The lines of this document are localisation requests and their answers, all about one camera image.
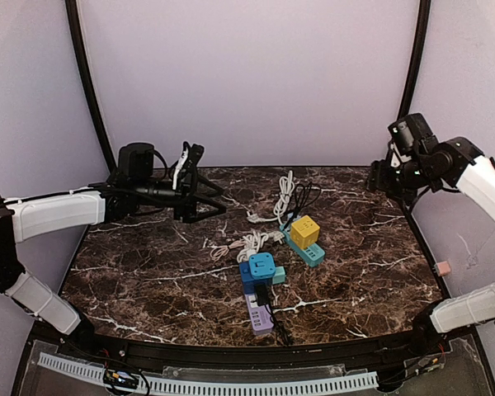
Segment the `white charger cube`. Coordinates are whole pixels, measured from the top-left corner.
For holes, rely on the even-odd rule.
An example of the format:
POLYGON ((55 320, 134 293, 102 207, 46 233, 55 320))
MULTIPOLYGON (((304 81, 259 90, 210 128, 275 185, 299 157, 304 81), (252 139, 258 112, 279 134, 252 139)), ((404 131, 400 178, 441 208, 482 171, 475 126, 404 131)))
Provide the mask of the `white charger cube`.
POLYGON ((247 262, 249 258, 253 255, 255 255, 257 252, 253 249, 248 249, 248 250, 242 250, 241 252, 238 253, 237 255, 237 262, 247 262))

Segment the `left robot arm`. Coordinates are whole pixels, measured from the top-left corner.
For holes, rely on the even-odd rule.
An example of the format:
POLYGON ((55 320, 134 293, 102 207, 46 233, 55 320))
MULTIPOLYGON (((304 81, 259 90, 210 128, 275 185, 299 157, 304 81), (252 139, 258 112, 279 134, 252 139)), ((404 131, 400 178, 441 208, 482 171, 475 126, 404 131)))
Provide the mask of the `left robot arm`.
POLYGON ((5 199, 0 195, 0 294, 16 301, 67 337, 94 331, 85 315, 38 280, 17 256, 17 244, 63 229, 109 224, 136 216, 144 206, 170 208, 186 224, 222 215, 216 201, 224 191, 201 176, 204 147, 184 143, 173 166, 155 176, 162 155, 149 143, 132 143, 119 151, 118 163, 104 182, 43 196, 5 199))

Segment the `dark blue cube socket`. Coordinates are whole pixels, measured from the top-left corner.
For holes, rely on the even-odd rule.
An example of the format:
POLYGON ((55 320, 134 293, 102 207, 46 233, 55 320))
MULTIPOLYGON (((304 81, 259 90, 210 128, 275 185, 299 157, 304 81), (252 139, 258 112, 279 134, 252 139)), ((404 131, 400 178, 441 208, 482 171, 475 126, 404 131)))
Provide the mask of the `dark blue cube socket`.
POLYGON ((254 294, 256 285, 272 285, 273 275, 255 279, 252 277, 250 266, 247 262, 241 262, 238 266, 245 295, 254 294))

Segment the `teal power strip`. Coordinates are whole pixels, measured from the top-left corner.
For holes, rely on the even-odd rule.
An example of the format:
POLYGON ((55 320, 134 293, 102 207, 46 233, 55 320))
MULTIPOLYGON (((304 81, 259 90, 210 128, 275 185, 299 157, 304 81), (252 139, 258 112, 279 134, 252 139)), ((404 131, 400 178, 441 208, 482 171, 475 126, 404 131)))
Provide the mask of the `teal power strip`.
POLYGON ((290 238, 291 224, 288 227, 285 227, 283 224, 280 226, 280 231, 284 234, 286 243, 308 266, 318 266, 325 258, 325 251, 317 242, 304 250, 300 249, 290 238))

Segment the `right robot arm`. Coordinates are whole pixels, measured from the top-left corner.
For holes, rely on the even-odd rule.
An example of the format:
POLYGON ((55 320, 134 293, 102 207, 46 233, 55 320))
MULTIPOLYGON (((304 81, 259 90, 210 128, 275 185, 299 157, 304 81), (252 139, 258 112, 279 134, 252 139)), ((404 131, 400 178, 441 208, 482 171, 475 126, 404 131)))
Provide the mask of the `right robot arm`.
POLYGON ((365 189, 392 200, 431 261, 451 266, 441 296, 412 319, 412 333, 430 339, 495 324, 494 160, 465 137, 436 137, 420 113, 387 131, 386 152, 370 164, 365 189))

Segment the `pink charger cube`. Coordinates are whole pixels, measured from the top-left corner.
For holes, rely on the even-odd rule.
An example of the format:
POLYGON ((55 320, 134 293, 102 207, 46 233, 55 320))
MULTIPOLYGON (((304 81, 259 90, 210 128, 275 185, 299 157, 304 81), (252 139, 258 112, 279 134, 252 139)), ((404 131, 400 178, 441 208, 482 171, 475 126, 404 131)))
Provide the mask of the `pink charger cube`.
POLYGON ((434 264, 434 270, 436 274, 440 277, 447 276, 451 273, 451 265, 447 260, 442 262, 436 262, 434 264))

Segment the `black plug adapter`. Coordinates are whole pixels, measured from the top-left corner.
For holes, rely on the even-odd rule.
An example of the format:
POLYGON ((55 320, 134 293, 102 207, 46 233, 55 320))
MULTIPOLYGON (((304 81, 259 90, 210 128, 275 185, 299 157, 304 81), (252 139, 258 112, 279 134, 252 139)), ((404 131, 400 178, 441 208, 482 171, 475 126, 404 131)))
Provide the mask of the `black plug adapter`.
POLYGON ((290 332, 285 328, 283 322, 281 322, 275 315, 271 304, 271 298, 268 288, 265 284, 258 284, 254 286, 255 296, 257 303, 261 305, 270 316, 270 320, 273 324, 276 340, 285 347, 291 347, 294 344, 290 332))

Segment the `yellow cube socket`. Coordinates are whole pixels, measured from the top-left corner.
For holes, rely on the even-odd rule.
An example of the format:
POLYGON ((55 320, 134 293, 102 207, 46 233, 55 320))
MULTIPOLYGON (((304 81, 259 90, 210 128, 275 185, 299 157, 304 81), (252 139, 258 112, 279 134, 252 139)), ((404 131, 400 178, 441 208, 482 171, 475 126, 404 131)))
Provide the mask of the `yellow cube socket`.
POLYGON ((290 238, 302 250, 316 243, 319 233, 319 225, 308 215, 297 219, 290 226, 290 238))

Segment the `blue adapter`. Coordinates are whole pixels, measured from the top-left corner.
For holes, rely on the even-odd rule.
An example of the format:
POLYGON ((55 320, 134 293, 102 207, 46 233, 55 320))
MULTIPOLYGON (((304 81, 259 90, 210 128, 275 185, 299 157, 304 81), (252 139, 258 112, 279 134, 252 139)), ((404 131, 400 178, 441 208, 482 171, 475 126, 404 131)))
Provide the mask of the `blue adapter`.
POLYGON ((248 259, 249 271, 255 280, 271 279, 276 273, 276 264, 269 252, 251 255, 248 259))

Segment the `purple power strip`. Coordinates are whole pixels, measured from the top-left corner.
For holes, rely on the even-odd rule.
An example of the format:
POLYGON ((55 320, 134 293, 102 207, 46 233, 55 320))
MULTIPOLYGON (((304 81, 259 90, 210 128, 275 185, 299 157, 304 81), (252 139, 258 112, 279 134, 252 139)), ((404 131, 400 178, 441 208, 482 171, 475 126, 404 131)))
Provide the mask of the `purple power strip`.
POLYGON ((267 306, 259 306, 256 296, 253 294, 246 294, 244 297, 254 335, 262 336, 271 333, 274 325, 271 321, 271 315, 266 310, 267 306))

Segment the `small teal plug adapter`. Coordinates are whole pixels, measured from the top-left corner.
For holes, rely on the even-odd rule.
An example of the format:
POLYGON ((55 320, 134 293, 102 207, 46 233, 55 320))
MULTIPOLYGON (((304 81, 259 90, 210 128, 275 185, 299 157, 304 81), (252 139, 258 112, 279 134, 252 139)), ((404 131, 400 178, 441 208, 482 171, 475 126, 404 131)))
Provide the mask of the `small teal plug adapter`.
POLYGON ((285 268, 283 266, 278 266, 276 268, 276 272, 275 272, 274 276, 271 279, 271 283, 273 285, 282 284, 285 282, 285 278, 286 278, 285 268))

